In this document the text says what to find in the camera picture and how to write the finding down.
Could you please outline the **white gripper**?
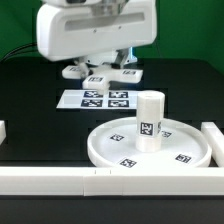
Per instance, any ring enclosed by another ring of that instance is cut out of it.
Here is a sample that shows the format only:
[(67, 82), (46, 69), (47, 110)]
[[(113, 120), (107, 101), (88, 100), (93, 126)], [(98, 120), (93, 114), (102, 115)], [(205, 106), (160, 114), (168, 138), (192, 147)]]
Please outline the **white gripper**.
[[(123, 69), (129, 59), (126, 48), (151, 44), (157, 36), (156, 0), (42, 1), (37, 47), (50, 61), (119, 50), (115, 65)], [(76, 65), (80, 77), (87, 78), (87, 64)]]

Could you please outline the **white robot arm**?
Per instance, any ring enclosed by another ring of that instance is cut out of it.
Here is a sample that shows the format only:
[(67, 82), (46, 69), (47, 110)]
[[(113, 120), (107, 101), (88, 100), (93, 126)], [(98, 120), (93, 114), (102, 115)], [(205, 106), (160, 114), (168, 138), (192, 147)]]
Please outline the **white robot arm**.
[(124, 65), (132, 47), (157, 36), (156, 0), (41, 1), (37, 47), (50, 61)]

